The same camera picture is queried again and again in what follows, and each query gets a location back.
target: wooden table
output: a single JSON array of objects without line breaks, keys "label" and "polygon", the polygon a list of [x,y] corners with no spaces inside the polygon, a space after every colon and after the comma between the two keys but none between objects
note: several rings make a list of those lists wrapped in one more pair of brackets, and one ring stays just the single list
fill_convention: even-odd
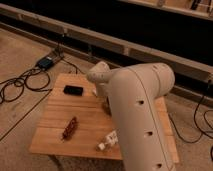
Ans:
[{"label": "wooden table", "polygon": [[[64,94],[65,85],[84,87],[83,96]],[[38,123],[30,152],[121,160],[118,145],[104,152],[96,150],[103,138],[114,130],[114,125],[103,108],[104,100],[95,97],[92,94],[93,89],[94,85],[84,75],[60,74]],[[163,97],[156,100],[156,107],[173,161],[177,163],[178,154]],[[62,141],[62,133],[74,116],[79,122],[78,129],[72,139]]]}]

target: white bottle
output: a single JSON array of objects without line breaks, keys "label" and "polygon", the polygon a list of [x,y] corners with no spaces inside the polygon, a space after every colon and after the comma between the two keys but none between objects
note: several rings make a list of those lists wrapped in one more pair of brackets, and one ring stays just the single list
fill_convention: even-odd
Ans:
[{"label": "white bottle", "polygon": [[98,149],[103,151],[107,147],[112,147],[118,142],[116,131],[112,131],[106,135],[104,141],[98,145]]}]

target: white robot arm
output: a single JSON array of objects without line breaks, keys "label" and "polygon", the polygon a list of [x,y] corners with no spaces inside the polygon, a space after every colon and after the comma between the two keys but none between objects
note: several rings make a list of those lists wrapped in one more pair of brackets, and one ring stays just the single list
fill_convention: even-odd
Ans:
[{"label": "white robot arm", "polygon": [[174,171],[154,99],[168,93],[174,73],[163,63],[110,70],[100,62],[87,74],[97,93],[108,97],[127,171]]}]

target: small brown object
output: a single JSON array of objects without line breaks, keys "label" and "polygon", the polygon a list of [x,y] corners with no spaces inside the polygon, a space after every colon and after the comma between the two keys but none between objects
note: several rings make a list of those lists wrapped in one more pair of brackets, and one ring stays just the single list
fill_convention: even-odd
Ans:
[{"label": "small brown object", "polygon": [[69,125],[65,128],[62,134],[62,139],[69,140],[73,135],[73,133],[75,132],[75,130],[77,129],[77,126],[78,126],[77,118],[73,117]]}]

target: gray floor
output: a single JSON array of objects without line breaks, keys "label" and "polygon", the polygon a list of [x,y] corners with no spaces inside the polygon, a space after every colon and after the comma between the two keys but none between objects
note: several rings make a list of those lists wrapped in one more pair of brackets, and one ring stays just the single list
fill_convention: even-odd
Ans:
[{"label": "gray floor", "polygon": [[[29,40],[25,37],[0,29],[0,82],[8,78],[16,77],[23,71],[34,66],[35,62],[42,56],[48,54],[51,48]],[[80,60],[76,57],[65,55],[66,59],[78,65],[86,72],[93,64]],[[51,85],[59,73],[74,71],[69,65],[60,62],[49,73]],[[34,78],[33,84],[42,82],[43,78]],[[7,90],[9,96],[16,91],[11,88]],[[13,126],[45,93],[35,93],[26,90],[24,95],[15,102],[0,105],[0,136]],[[36,124],[42,114],[46,99],[39,104],[18,126],[0,142],[0,170],[57,170],[53,162],[45,155],[29,153],[28,149],[35,132]],[[179,130],[188,139],[198,136],[193,128],[192,114],[196,103],[168,94],[166,104],[169,113],[173,116]],[[201,112],[207,110],[206,106],[199,109]],[[196,144],[185,144],[176,136],[177,149],[180,163],[177,164],[178,171],[211,171],[213,163],[210,160],[210,146],[213,141],[203,137]],[[91,170],[109,171],[124,170],[122,162],[112,160],[99,160],[75,157],[62,157],[58,159],[65,170]]]}]

